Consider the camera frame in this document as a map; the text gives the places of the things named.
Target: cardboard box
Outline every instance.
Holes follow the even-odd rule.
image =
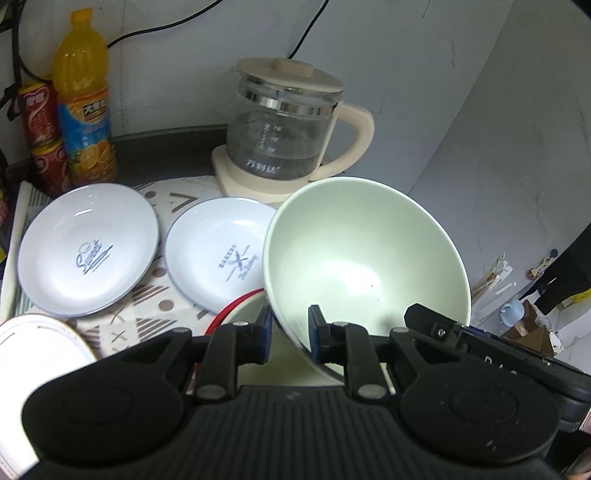
[[[540,327],[536,322],[538,317],[531,303],[523,302],[525,308],[524,317],[516,326],[511,327],[503,335],[503,338],[531,348],[545,356],[554,357],[554,349],[550,342],[550,332],[546,327]]]

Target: red can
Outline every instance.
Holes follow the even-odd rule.
[[[61,138],[33,149],[33,159],[50,195],[58,196],[72,188],[66,147]]]
[[[60,136],[57,95],[51,83],[28,82],[18,89],[18,97],[31,147],[46,145]]]

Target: kettle handle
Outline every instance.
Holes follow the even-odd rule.
[[[325,179],[345,171],[361,158],[374,138],[374,117],[363,107],[341,102],[337,120],[353,125],[357,130],[357,136],[349,149],[340,157],[314,170],[309,178],[310,181]]]

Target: bottle cap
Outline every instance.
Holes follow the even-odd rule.
[[[83,8],[82,10],[76,10],[72,12],[70,17],[70,23],[85,22],[92,19],[92,9]]]

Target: yellow object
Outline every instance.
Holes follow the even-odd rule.
[[[70,16],[70,23],[85,22],[92,20],[92,9],[83,8],[72,12]]]
[[[92,9],[72,12],[72,29],[53,61],[53,86],[67,100],[103,89],[109,72],[109,54],[100,34],[90,26]]]
[[[107,46],[90,26],[92,9],[72,12],[72,29],[53,61],[53,86],[74,185],[114,181]]]
[[[583,300],[587,300],[589,297],[591,297],[591,288],[587,291],[584,291],[583,293],[577,293],[576,295],[573,295],[570,299],[575,303],[579,303]]]

